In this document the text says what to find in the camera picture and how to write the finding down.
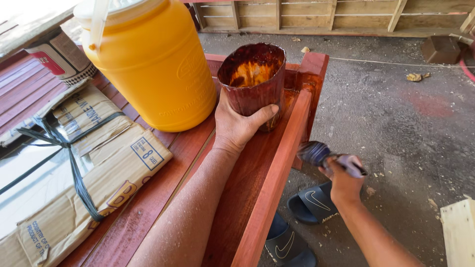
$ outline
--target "slipper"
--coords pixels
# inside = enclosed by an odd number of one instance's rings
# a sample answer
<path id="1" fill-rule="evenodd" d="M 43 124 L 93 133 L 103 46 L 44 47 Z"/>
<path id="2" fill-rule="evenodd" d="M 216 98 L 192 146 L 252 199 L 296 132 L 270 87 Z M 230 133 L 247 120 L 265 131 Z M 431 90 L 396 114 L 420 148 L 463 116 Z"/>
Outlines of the slipper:
<path id="1" fill-rule="evenodd" d="M 317 258 L 307 242 L 277 212 L 267 234 L 265 247 L 277 266 L 317 266 Z"/>
<path id="2" fill-rule="evenodd" d="M 324 223 L 338 213 L 330 198 L 331 190 L 331 181 L 302 190 L 287 200 L 287 208 L 304 224 Z"/>

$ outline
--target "black plastic strap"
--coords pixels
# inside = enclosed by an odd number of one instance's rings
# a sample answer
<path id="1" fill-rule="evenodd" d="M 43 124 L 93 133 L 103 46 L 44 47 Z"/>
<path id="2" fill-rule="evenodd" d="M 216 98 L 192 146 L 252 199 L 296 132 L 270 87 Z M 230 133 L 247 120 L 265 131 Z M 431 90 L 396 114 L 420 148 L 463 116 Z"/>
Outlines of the black plastic strap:
<path id="1" fill-rule="evenodd" d="M 73 138 L 73 140 L 71 141 L 67 141 L 65 137 L 63 137 L 58 131 L 56 128 L 50 126 L 47 122 L 46 122 L 46 119 L 45 118 L 35 118 L 35 122 L 36 124 L 38 124 L 39 126 L 41 126 L 46 132 L 47 134 L 50 136 L 50 137 L 47 137 L 43 134 L 40 134 L 32 129 L 27 129 L 27 128 L 20 128 L 18 129 L 17 131 L 20 133 L 20 134 L 24 134 L 24 135 L 27 135 L 27 136 L 30 136 L 32 138 L 36 138 L 36 139 L 39 139 L 39 140 L 43 140 L 45 142 L 48 142 L 49 144 L 34 144 L 35 146 L 52 146 L 52 145 L 59 145 L 61 146 L 62 148 L 67 148 L 68 149 L 68 152 L 69 152 L 69 161 L 71 163 L 71 171 L 72 171 L 72 174 L 73 174 L 73 179 L 74 179 L 74 188 L 76 190 L 76 193 L 77 195 L 79 196 L 79 198 L 81 199 L 82 203 L 84 204 L 84 207 L 86 208 L 86 210 L 89 212 L 89 214 L 91 215 L 91 217 L 95 220 L 95 221 L 101 221 L 102 219 L 104 219 L 104 216 L 100 215 L 98 212 L 97 212 L 97 209 L 94 205 L 94 202 L 92 201 L 91 199 L 91 196 L 89 195 L 89 193 L 87 192 L 87 189 L 86 189 L 86 186 L 84 185 L 84 182 L 83 182 L 83 177 L 81 176 L 81 172 L 79 171 L 79 167 L 77 166 L 77 163 L 76 163 L 76 160 L 74 159 L 74 155 L 73 155 L 73 152 L 71 150 L 71 144 L 76 142 L 77 140 L 85 137 L 86 135 L 88 135 L 89 133 L 97 130 L 98 128 L 102 127 L 104 124 L 106 124 L 107 122 L 113 120 L 114 118 L 118 117 L 118 116 L 125 116 L 125 114 L 123 112 L 116 112 L 110 116 L 108 116 L 107 118 L 105 118 L 104 120 L 102 120 L 101 122 L 99 122 L 98 124 L 94 125 L 92 128 L 88 129 L 87 131 L 79 134 L 78 136 L 76 136 L 75 138 Z M 49 155 L 47 158 L 43 159 L 42 161 L 40 161 L 38 164 L 36 164 L 35 166 L 31 167 L 28 171 L 26 171 L 24 174 L 22 174 L 21 176 L 19 176 L 18 178 L 16 178 L 15 180 L 13 180 L 11 183 L 9 183 L 7 186 L 3 187 L 2 189 L 0 189 L 0 195 L 3 194 L 4 192 L 6 192 L 8 189 L 10 189 L 11 187 L 13 187 L 14 185 L 16 185 L 17 183 L 19 183 L 21 180 L 25 179 L 26 177 L 28 177 L 28 175 L 30 175 L 32 172 L 34 172 L 36 169 L 38 169 L 39 167 L 41 167 L 44 163 L 46 163 L 47 161 L 49 161 L 50 159 L 52 159 L 56 154 L 58 154 L 58 152 L 60 151 L 61 149 L 59 149 L 58 151 L 54 152 L 53 154 Z"/>

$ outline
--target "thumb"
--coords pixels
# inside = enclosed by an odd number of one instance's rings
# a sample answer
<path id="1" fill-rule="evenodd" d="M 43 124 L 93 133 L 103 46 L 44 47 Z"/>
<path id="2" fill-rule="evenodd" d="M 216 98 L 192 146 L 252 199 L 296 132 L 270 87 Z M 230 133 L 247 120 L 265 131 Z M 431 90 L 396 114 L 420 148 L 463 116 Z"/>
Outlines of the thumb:
<path id="1" fill-rule="evenodd" d="M 270 120 L 279 111 L 279 106 L 275 104 L 267 105 L 259 109 L 256 113 L 252 114 L 249 119 L 251 123 L 256 127 L 263 125 L 266 121 Z"/>
<path id="2" fill-rule="evenodd" d="M 336 162 L 333 157 L 329 157 L 327 159 L 327 163 L 328 163 L 328 166 L 330 167 L 330 169 L 333 171 L 334 174 L 339 174 L 339 173 L 345 172 L 343 167 L 338 162 Z"/>

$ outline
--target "nike logo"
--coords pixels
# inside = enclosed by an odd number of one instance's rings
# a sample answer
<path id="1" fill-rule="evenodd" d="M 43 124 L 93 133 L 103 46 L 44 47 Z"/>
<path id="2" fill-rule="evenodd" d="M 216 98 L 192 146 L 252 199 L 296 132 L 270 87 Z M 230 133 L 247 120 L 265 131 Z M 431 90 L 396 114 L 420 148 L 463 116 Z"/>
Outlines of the nike logo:
<path id="1" fill-rule="evenodd" d="M 308 193 L 310 193 L 310 196 L 312 197 L 313 200 L 315 200 L 316 202 L 318 202 L 319 204 L 311 201 L 310 199 L 308 199 Z M 328 208 L 327 206 L 325 206 L 325 204 L 321 203 L 320 201 L 318 201 L 316 198 L 314 198 L 314 195 L 315 194 L 315 191 L 308 191 L 307 193 L 305 193 L 305 198 L 310 201 L 311 203 L 317 205 L 318 207 L 324 209 L 324 210 L 328 210 L 330 211 L 330 208 Z"/>
<path id="2" fill-rule="evenodd" d="M 289 241 L 287 242 L 287 244 L 285 245 L 284 248 L 279 249 L 279 247 L 276 246 L 276 248 L 275 248 L 275 252 L 276 252 L 275 255 L 276 255 L 278 258 L 285 258 L 285 257 L 287 256 L 287 254 L 289 254 L 290 248 L 292 247 L 292 244 L 294 243 L 294 238 L 295 238 L 295 233 L 294 233 L 294 231 L 292 231 L 292 235 L 290 236 L 290 239 L 289 239 Z M 289 249 L 287 250 L 287 253 L 286 253 L 283 257 L 279 256 L 279 254 L 277 253 L 277 251 L 282 252 L 282 250 L 284 250 L 287 246 L 289 246 Z"/>

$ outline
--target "tin can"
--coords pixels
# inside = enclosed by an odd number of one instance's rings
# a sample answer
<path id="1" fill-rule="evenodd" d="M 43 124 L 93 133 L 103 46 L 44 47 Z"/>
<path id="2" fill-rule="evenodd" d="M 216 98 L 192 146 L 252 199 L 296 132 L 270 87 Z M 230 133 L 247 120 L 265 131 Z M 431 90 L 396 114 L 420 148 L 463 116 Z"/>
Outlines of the tin can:
<path id="1" fill-rule="evenodd" d="M 275 104 L 276 115 L 259 127 L 272 131 L 280 121 L 285 106 L 285 51 L 273 44 L 257 43 L 239 47 L 218 70 L 218 80 L 231 107 L 243 116 L 251 116 L 260 108 Z"/>
<path id="2" fill-rule="evenodd" d="M 97 68 L 61 27 L 47 33 L 25 50 L 67 87 L 97 72 Z"/>

